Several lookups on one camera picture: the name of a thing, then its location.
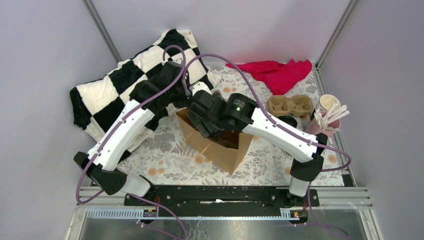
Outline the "brown paper bag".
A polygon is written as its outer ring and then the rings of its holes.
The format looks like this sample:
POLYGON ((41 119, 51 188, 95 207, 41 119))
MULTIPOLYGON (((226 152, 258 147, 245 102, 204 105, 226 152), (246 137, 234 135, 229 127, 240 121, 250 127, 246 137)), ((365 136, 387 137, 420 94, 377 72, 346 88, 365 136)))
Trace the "brown paper bag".
POLYGON ((219 136, 204 138, 189 120, 188 113, 186 108, 176 113, 184 136, 181 144, 183 153, 191 158, 204 156, 226 172, 234 173, 245 158, 253 135, 224 131, 219 136))

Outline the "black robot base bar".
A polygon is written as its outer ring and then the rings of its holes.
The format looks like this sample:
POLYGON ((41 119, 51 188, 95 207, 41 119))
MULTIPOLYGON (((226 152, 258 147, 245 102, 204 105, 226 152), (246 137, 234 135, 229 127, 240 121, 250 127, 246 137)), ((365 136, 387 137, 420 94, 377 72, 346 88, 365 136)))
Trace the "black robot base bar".
POLYGON ((176 215, 180 219, 236 218, 262 220, 306 218, 308 207, 320 205, 316 190, 296 196, 283 186, 241 185, 163 185, 152 184, 138 199, 126 194, 126 207, 151 207, 144 217, 164 218, 176 215))

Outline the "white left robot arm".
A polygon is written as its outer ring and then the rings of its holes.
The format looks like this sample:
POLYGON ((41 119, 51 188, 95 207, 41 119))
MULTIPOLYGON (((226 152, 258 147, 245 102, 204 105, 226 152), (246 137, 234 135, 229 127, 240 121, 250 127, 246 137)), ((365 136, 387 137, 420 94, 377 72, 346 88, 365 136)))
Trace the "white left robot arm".
POLYGON ((159 73, 137 83, 122 113, 97 145, 87 153, 79 151, 75 154, 74 162, 82 170, 86 169, 86 176, 106 194, 133 194, 144 206, 154 202, 155 192, 149 181, 142 176, 128 175, 117 166, 148 122, 160 119, 168 105, 182 104, 187 99, 183 70, 183 65, 168 61, 159 73))

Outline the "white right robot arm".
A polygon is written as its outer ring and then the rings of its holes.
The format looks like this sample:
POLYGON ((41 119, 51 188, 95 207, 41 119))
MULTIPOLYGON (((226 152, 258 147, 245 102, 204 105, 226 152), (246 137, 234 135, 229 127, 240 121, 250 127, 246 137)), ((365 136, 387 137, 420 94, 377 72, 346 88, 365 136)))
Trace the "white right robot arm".
POLYGON ((323 148, 327 139, 300 131, 262 111, 251 98, 233 93, 225 100, 218 93, 205 90, 188 99, 187 116, 204 138, 217 138, 227 132, 243 132, 260 137, 293 157, 287 201, 293 206, 307 199, 307 189, 321 172, 323 148))

